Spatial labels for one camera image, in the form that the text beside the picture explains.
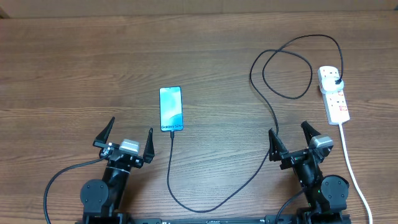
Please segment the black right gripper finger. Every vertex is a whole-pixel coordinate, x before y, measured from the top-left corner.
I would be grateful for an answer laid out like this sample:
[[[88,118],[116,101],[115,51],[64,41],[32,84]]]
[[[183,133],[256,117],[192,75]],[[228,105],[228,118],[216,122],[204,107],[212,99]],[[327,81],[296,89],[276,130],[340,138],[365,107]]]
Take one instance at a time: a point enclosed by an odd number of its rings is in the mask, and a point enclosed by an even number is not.
[[[301,128],[303,130],[308,148],[315,149],[317,147],[315,141],[317,140],[317,136],[320,136],[321,133],[313,128],[307,121],[302,122]]]
[[[269,160],[270,161],[281,161],[289,151],[284,146],[281,139],[274,132],[273,129],[269,130]]]

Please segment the Samsung Galaxy smartphone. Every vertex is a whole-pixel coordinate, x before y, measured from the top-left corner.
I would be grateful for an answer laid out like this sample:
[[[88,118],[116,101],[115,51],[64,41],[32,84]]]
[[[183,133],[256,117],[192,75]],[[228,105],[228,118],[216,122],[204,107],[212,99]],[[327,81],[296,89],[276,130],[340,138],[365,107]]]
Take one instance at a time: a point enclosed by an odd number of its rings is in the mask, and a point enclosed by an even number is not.
[[[160,88],[159,103],[161,131],[182,131],[184,123],[181,87],[171,86]]]

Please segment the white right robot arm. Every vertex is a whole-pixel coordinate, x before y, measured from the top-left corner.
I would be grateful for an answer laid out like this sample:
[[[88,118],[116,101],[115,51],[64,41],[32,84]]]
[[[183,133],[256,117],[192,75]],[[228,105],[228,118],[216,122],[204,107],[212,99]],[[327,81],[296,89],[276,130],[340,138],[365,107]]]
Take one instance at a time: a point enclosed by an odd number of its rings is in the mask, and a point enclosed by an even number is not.
[[[289,152],[273,129],[269,130],[269,160],[280,161],[282,170],[291,168],[298,178],[301,191],[288,199],[275,215],[266,215],[266,223],[351,223],[346,200],[349,182],[339,175],[324,176],[319,164],[329,155],[333,140],[327,134],[319,133],[307,121],[301,128],[307,148]],[[293,200],[304,194],[308,207],[298,208],[293,215],[282,212]]]

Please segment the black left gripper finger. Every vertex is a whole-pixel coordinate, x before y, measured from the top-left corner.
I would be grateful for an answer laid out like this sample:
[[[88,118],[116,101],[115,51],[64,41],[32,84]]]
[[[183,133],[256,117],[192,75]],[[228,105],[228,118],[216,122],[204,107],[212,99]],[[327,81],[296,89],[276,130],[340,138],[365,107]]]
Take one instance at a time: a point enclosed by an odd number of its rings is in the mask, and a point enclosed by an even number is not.
[[[115,121],[115,117],[113,116],[107,126],[95,137],[95,140],[93,141],[93,146],[94,147],[100,147],[104,148],[107,146],[109,134],[112,130],[113,124]]]
[[[154,143],[153,143],[153,129],[149,129],[146,146],[143,153],[143,160],[145,163],[150,164],[155,157]]]

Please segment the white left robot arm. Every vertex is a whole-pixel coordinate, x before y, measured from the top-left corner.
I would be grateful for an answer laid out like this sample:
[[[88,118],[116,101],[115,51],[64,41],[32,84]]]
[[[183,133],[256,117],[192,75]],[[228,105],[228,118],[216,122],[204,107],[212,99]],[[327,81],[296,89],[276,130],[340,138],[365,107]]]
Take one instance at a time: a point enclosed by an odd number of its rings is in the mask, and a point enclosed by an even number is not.
[[[55,179],[66,171],[79,167],[106,161],[106,168],[101,179],[87,181],[80,190],[80,200],[83,204],[82,223],[132,223],[128,213],[119,211],[124,190],[126,188],[131,169],[140,169],[150,164],[155,157],[153,143],[153,129],[147,136],[144,153],[139,155],[140,144],[136,141],[124,139],[121,144],[108,141],[115,118],[111,118],[107,126],[95,137],[93,146],[100,148],[99,158],[75,164],[58,171],[48,182],[43,197],[43,211],[45,221],[50,223],[47,208],[47,197]]]

